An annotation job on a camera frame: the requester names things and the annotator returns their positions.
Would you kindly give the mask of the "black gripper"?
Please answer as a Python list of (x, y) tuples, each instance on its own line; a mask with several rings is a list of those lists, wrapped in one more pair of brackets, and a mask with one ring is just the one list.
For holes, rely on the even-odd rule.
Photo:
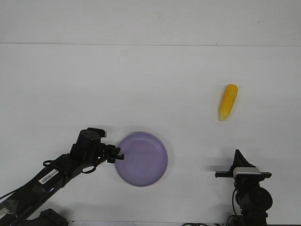
[(124, 155), (119, 153), (120, 148), (114, 145), (106, 145), (101, 138), (106, 137), (103, 129), (87, 128), (80, 131), (78, 139), (73, 144), (70, 157), (84, 166), (97, 166), (107, 160), (115, 163), (116, 160), (124, 160)]
[(233, 169), (229, 171), (216, 171), (216, 178), (233, 178), (235, 187), (257, 187), (265, 179), (271, 178), (270, 172), (261, 172), (249, 163), (239, 149), (235, 150)]

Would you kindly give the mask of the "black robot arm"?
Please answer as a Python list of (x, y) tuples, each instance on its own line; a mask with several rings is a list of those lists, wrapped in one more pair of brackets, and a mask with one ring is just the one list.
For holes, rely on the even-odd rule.
[(120, 148), (101, 142), (103, 129), (80, 131), (69, 153), (43, 162), (44, 168), (29, 182), (9, 194), (0, 204), (0, 224), (18, 226), (42, 204), (79, 174), (89, 174), (103, 162), (123, 160)]
[(240, 150), (235, 150), (233, 164), (228, 171), (216, 171), (216, 178), (234, 179), (232, 205), (237, 203), (240, 214), (235, 207), (225, 225), (227, 226), (266, 226), (267, 210), (272, 207), (271, 194), (260, 186), (260, 182), (271, 178), (270, 172), (259, 171), (250, 164)]

